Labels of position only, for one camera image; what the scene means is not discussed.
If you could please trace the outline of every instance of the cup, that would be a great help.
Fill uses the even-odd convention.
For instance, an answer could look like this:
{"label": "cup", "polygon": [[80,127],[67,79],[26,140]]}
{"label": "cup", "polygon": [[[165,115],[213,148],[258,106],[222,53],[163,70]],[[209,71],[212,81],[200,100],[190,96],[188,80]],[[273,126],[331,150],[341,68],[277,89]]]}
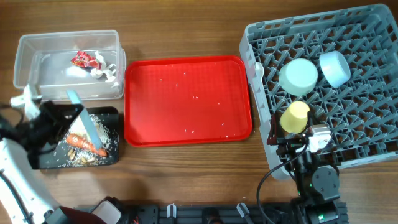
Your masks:
{"label": "cup", "polygon": [[319,63],[326,80],[334,88],[338,88],[351,78],[347,60],[338,51],[321,54]]}
{"label": "cup", "polygon": [[279,71],[280,86],[291,95],[302,96],[310,93],[318,80],[318,70],[307,59],[295,59]]}
{"label": "cup", "polygon": [[307,125],[309,111],[310,107],[306,103],[293,102],[280,117],[280,125],[288,133],[299,134]]}

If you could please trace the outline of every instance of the red tray rim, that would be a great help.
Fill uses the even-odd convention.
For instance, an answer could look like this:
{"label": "red tray rim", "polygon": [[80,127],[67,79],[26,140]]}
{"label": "red tray rim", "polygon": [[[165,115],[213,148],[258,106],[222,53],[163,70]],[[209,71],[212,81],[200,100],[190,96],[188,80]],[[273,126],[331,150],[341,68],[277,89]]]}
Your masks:
{"label": "red tray rim", "polygon": [[[127,76],[131,74],[131,70],[135,66],[140,66],[141,64],[147,64],[147,65],[168,65],[170,63],[168,62],[176,62],[180,61],[181,63],[184,63],[183,61],[185,60],[201,60],[203,62],[203,59],[205,59],[205,62],[213,62],[215,59],[224,59],[223,61],[227,60],[232,60],[236,62],[239,67],[241,68],[241,75],[244,77],[243,78],[243,84],[246,87],[246,91],[244,91],[244,99],[246,101],[246,111],[248,112],[248,115],[246,116],[247,122],[248,122],[248,130],[246,131],[245,134],[242,136],[238,136],[236,138],[230,138],[230,139],[192,139],[192,140],[181,140],[181,141],[162,141],[162,142],[147,142],[147,143],[141,143],[141,142],[135,142],[131,139],[131,137],[128,135],[128,124],[129,122],[129,116],[130,111],[129,108],[126,108],[127,100],[130,97],[130,92],[128,91],[129,89],[129,82]],[[149,60],[138,60],[133,63],[131,63],[127,69],[126,72],[124,73],[124,80],[125,80],[125,93],[124,93],[124,138],[125,140],[132,146],[135,147],[151,147],[151,146],[178,146],[178,145],[188,145],[188,144],[204,144],[204,143],[216,143],[216,142],[231,142],[231,141],[242,141],[248,138],[252,132],[253,129],[253,123],[252,123],[252,116],[251,116],[251,107],[250,107],[250,97],[249,97],[249,89],[248,89],[248,80],[246,78],[246,69],[244,67],[243,61],[237,57],[236,55],[215,55],[215,56],[204,56],[204,57],[184,57],[184,58],[161,58],[161,59],[149,59]]]}

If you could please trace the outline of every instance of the white cup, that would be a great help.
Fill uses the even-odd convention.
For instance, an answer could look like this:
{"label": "white cup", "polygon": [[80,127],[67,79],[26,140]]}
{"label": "white cup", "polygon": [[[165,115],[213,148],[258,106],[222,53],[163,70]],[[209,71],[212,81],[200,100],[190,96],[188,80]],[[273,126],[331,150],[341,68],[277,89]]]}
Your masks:
{"label": "white cup", "polygon": [[319,56],[322,72],[328,83],[338,88],[351,78],[351,71],[344,55],[338,51],[332,51]]}
{"label": "white cup", "polygon": [[279,71],[280,86],[291,95],[302,96],[310,93],[318,80],[318,70],[307,59],[295,59]]}

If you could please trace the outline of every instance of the black cutting board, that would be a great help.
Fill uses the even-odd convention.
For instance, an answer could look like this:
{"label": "black cutting board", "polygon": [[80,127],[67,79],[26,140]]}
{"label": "black cutting board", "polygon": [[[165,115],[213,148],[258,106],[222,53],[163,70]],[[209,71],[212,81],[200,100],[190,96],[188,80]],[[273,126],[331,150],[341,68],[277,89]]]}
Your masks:
{"label": "black cutting board", "polygon": [[[70,146],[65,142],[69,132],[65,134],[63,139],[58,143],[54,151],[46,154],[42,154],[38,158],[38,167],[33,166],[33,169],[53,169],[53,168],[64,168],[64,167],[84,167],[84,166],[105,166],[115,164],[119,160],[119,112],[112,106],[98,107],[98,108],[87,108],[89,114],[93,114],[99,118],[102,125],[108,129],[108,136],[111,144],[108,148],[105,148],[108,153],[107,157],[101,157],[86,150],[79,149],[77,147]],[[70,160],[68,152],[73,149],[75,151],[74,160]],[[82,163],[81,157],[89,159],[94,157],[94,162]]]}

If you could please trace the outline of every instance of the yellow cup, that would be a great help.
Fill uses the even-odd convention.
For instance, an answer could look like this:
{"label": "yellow cup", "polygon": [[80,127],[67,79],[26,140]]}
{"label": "yellow cup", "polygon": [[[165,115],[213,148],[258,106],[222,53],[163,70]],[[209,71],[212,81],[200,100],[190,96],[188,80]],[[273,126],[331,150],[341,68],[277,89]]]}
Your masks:
{"label": "yellow cup", "polygon": [[293,102],[280,117],[280,125],[288,133],[301,133],[304,131],[310,107],[301,101]]}

